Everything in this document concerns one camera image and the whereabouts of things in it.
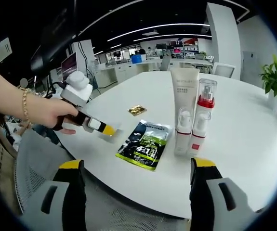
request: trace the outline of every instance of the gold packet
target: gold packet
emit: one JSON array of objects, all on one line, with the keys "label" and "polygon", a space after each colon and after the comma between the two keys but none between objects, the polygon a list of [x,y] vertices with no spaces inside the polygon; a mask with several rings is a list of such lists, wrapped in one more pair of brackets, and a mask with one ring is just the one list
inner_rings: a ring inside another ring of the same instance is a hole
[{"label": "gold packet", "polygon": [[141,105],[137,105],[135,107],[131,107],[130,109],[128,109],[128,112],[131,113],[133,116],[137,116],[145,111],[147,111],[147,109],[145,109]]}]

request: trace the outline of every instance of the blue bin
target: blue bin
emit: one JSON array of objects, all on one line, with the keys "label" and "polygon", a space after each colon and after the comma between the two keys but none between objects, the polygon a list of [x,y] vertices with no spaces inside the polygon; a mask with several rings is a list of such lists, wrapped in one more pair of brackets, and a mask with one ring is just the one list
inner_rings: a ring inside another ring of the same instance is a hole
[{"label": "blue bin", "polygon": [[133,64],[138,64],[142,62],[142,56],[140,54],[132,55],[131,59]]}]

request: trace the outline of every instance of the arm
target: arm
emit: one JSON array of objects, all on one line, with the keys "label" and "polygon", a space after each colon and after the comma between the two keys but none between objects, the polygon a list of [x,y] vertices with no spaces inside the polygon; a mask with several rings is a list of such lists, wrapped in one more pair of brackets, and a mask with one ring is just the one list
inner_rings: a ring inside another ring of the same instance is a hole
[{"label": "arm", "polygon": [[[77,116],[78,111],[72,105],[59,99],[45,99],[33,94],[27,95],[28,116],[32,123],[53,128],[58,116]],[[23,111],[23,91],[16,88],[0,75],[0,113],[25,120]],[[61,130],[73,134],[74,130]]]}]

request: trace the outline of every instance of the clear bottle cap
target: clear bottle cap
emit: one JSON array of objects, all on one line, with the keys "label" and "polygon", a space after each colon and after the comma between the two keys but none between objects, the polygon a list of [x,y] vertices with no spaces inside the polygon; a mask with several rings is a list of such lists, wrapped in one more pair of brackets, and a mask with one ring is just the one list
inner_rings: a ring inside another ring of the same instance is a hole
[{"label": "clear bottle cap", "polygon": [[204,101],[212,101],[216,92],[217,82],[202,78],[199,80],[199,97]]},{"label": "clear bottle cap", "polygon": [[200,132],[206,131],[209,120],[211,120],[211,113],[208,111],[200,111],[197,115],[195,130]]},{"label": "clear bottle cap", "polygon": [[177,131],[181,133],[191,133],[192,121],[193,120],[192,120],[190,110],[186,107],[181,107],[179,109]]}]

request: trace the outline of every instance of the wall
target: wall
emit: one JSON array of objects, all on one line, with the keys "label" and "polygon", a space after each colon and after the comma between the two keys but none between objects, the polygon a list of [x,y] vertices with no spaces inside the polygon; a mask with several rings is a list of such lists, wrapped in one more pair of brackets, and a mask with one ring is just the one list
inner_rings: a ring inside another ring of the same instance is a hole
[{"label": "wall", "polygon": [[[251,83],[257,87],[262,87],[263,82],[259,73],[261,67],[265,64],[273,62],[272,54],[277,56],[277,40],[259,16],[238,24],[238,31],[241,44],[241,53],[244,51],[253,52],[256,57],[254,66],[244,66],[241,73],[241,80]],[[251,69],[251,74],[244,73],[247,69]]]},{"label": "wall", "polygon": [[172,40],[178,40],[178,38],[165,38],[165,39],[157,39],[157,40],[152,40],[152,41],[146,41],[146,42],[141,42],[140,46],[147,51],[148,47],[151,47],[151,49],[155,49],[156,45],[158,43],[166,43],[168,44]]},{"label": "wall", "polygon": [[[88,60],[88,69],[89,70],[93,70],[93,65],[94,65],[94,53],[93,53],[93,49],[92,49],[92,43],[91,40],[84,40],[84,41],[80,41],[81,45],[82,45],[82,49],[87,57]],[[77,67],[78,70],[83,72],[84,74],[87,73],[86,71],[86,62],[85,59],[82,55],[82,53],[79,50],[79,45],[78,42],[74,42],[72,43],[72,50],[73,52],[77,53]]]},{"label": "wall", "polygon": [[[190,38],[183,38],[181,41],[187,41]],[[146,51],[148,47],[151,49],[155,49],[158,43],[166,43],[168,44],[170,41],[178,40],[178,38],[165,38],[165,39],[157,39],[152,41],[141,42],[141,47]],[[212,41],[204,38],[198,38],[198,49],[199,51],[204,51],[207,55],[213,54]]]},{"label": "wall", "polygon": [[231,78],[240,79],[240,39],[231,8],[208,3],[206,13],[212,34],[214,61],[235,66]]},{"label": "wall", "polygon": [[212,40],[198,38],[198,50],[206,52],[207,55],[213,55]]}]

